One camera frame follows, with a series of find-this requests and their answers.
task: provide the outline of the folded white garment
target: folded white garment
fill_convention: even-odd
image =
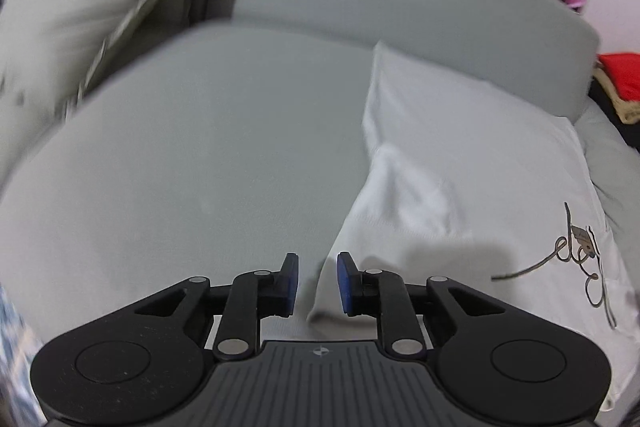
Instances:
[[[376,334],[342,313],[341,251],[408,283],[444,275],[598,344],[612,407],[638,365],[638,308],[570,122],[379,44],[363,126],[369,177],[322,269],[315,327]]]

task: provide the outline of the gray pillow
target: gray pillow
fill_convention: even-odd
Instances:
[[[640,293],[640,154],[625,144],[593,100],[575,130],[629,278]]]

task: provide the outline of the black cloth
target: black cloth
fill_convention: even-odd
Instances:
[[[633,124],[625,124],[620,121],[616,113],[613,103],[607,96],[607,93],[597,80],[593,80],[589,90],[589,96],[597,103],[607,118],[616,126],[620,136],[629,147],[633,147],[640,152],[640,122]]]

